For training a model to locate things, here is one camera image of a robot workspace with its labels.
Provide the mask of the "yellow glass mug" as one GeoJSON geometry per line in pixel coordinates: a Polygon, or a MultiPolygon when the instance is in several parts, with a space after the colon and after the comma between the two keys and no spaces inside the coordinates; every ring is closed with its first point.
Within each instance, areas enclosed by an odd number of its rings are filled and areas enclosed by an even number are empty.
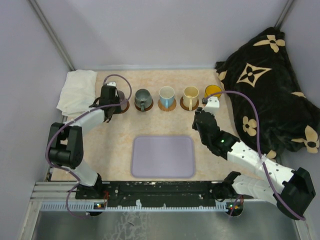
{"type": "Polygon", "coordinates": [[[204,90],[204,97],[207,98],[208,96],[221,92],[222,89],[217,85],[208,85],[204,90]]]}

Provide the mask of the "grey-green ceramic mug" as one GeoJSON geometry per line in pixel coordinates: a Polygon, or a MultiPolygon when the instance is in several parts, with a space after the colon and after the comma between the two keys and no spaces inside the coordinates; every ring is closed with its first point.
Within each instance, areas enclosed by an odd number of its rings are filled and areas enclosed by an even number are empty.
{"type": "Polygon", "coordinates": [[[141,88],[136,91],[134,96],[134,103],[141,112],[144,112],[147,108],[149,108],[152,105],[152,101],[152,96],[147,89],[141,88]]]}

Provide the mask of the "purple glass mug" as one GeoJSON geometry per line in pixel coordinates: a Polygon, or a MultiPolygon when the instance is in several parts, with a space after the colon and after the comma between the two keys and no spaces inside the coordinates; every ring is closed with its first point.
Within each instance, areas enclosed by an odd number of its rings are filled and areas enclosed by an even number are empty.
{"type": "MultiPolygon", "coordinates": [[[[119,96],[120,103],[126,99],[124,92],[121,90],[118,91],[118,96],[119,96]]],[[[121,111],[123,112],[126,109],[126,107],[127,107],[126,103],[121,104],[120,105],[121,111]]]]}

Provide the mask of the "white and blue mug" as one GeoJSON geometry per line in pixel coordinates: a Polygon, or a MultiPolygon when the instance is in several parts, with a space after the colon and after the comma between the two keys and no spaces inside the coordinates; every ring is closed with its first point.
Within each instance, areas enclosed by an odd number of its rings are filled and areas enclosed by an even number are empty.
{"type": "Polygon", "coordinates": [[[160,103],[168,109],[175,100],[175,90],[171,86],[163,86],[159,90],[160,103]]]}

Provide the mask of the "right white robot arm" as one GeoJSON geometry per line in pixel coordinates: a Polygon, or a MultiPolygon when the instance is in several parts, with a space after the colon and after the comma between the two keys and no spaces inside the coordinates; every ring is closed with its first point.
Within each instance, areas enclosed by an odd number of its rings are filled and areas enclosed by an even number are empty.
{"type": "Polygon", "coordinates": [[[215,116],[199,107],[195,110],[192,128],[198,131],[201,143],[226,161],[238,164],[258,179],[231,172],[225,179],[223,192],[229,198],[247,195],[269,202],[293,220],[305,220],[304,213],[316,196],[310,173],[276,163],[259,156],[238,137],[218,127],[215,116]]]}

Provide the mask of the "cream ceramic mug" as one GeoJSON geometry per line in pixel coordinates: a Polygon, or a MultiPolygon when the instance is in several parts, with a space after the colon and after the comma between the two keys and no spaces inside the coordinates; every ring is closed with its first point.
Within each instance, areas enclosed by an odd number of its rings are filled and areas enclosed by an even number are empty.
{"type": "Polygon", "coordinates": [[[183,104],[191,111],[197,103],[199,90],[195,86],[187,86],[183,91],[183,104]]]}

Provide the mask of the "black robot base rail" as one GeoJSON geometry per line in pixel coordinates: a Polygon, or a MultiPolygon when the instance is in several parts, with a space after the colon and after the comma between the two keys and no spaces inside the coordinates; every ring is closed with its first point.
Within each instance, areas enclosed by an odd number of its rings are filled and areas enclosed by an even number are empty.
{"type": "Polygon", "coordinates": [[[36,182],[30,200],[42,212],[222,212],[237,197],[221,181],[104,181],[97,192],[72,181],[36,182]]]}

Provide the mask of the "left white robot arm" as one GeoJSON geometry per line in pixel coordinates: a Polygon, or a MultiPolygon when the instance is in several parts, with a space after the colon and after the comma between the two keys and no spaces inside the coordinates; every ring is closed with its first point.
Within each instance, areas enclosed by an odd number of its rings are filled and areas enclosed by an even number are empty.
{"type": "Polygon", "coordinates": [[[96,126],[108,123],[113,115],[122,113],[127,100],[119,97],[114,81],[103,84],[98,97],[88,110],[65,123],[51,125],[45,158],[52,168],[70,173],[76,178],[78,187],[97,199],[103,195],[104,186],[100,174],[84,160],[84,135],[96,126]]]}

